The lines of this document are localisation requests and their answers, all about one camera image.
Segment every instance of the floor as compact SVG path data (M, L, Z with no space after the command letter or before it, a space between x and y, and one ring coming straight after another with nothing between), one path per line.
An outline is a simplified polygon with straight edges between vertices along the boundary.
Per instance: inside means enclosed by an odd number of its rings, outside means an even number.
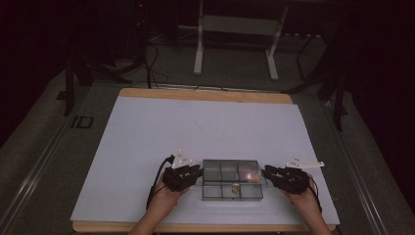
M149 64L154 60L153 88L278 93L302 82L296 55L305 39L292 35L281 38L275 55L280 78L272 81L265 61L266 40L229 42L229 38L234 39L225 34L207 35L203 72L194 76L196 32L181 29L176 44L154 35L147 56ZM324 42L316 38L304 51L301 62L305 72L315 66L324 47ZM0 234L76 234L71 229L70 215L117 93L123 87L147 86L143 68L122 75L131 84L94 75L91 87L76 84L76 105L68 117L63 117L65 103L56 100L65 89L65 72L55 77L0 150ZM323 173L341 220L333 233L415 234L414 214L353 105L352 96L345 95L347 116L342 117L343 131L339 131L332 122L333 102L318 100L319 87L309 87L292 98L300 107L317 157L326 164ZM71 127L75 117L81 116L94 118L91 128Z

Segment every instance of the human hand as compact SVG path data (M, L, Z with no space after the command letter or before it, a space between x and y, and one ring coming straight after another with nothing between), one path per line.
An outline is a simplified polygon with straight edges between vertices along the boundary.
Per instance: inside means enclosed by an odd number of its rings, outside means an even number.
M311 174L307 174L309 179L309 188L307 188L303 193L300 195L298 194L292 194L287 191L282 191L283 194L285 194L291 201L291 204L293 204L296 209L299 211L301 215L315 215L320 214L320 207L317 203L317 199L314 196L314 193L311 191L314 189L314 181L312 179Z
M153 234L159 223L167 217L174 207L177 205L180 197L189 191L189 188L184 189L180 192L172 192L167 188L161 181L162 175L160 176L159 182L156 185L153 199L147 208L146 213L137 222L137 224L128 233L129 235L151 235Z
M291 201L291 204L297 209L301 217L304 219L308 228L310 229L311 234L332 234L324 221L323 216L321 215L321 210L319 203L311 191L314 189L314 180L312 179L311 174L307 174L309 177L309 185L303 193L300 195L292 194L286 191L282 191Z
M180 192L172 192L162 182L162 176L163 173L161 174L160 180L156 185L153 199L147 208L147 213L153 214L159 221L162 221L166 216L168 216L177 205L180 197L189 191L189 188L186 188Z

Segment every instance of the black cable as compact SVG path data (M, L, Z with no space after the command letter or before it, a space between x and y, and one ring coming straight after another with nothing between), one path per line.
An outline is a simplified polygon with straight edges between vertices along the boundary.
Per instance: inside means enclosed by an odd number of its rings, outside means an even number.
M160 165L160 168L159 168L159 171L157 172L157 176L156 176L156 179L155 179L155 182L153 183L153 186L152 186L152 188L150 189L150 193L149 193L149 197L148 197L148 199L147 199L147 205L146 205L146 209L149 207L149 205L150 205L150 203L152 202L152 199L153 199L153 196L155 196L155 194L157 194L160 190L158 190L156 193L155 193L155 190L156 190L156 185L157 185L157 182L159 181L159 177L160 177L160 174L161 174L161 170L162 170L162 168L164 167L164 165L166 164L166 163L170 163L170 164L173 164L173 161L174 161L174 156L173 155L170 155L170 157L168 157L168 158L166 158L164 161L162 161L162 163L161 163L161 165Z
M320 212L322 212L323 209L321 208L320 200L318 199L318 187L317 187L317 184L315 183L315 181L314 181L313 178L311 178L311 177L308 177L308 178L311 179L311 181L313 181L313 183L315 185L315 189L316 190L314 190L310 185L308 185L308 188L311 190L311 193L314 195L315 201L318 204L318 208L320 209Z
M163 189L165 187L165 185L162 186L162 188L160 188L158 191L156 191L153 196L155 196L157 193L159 193L159 191L161 191L161 189Z

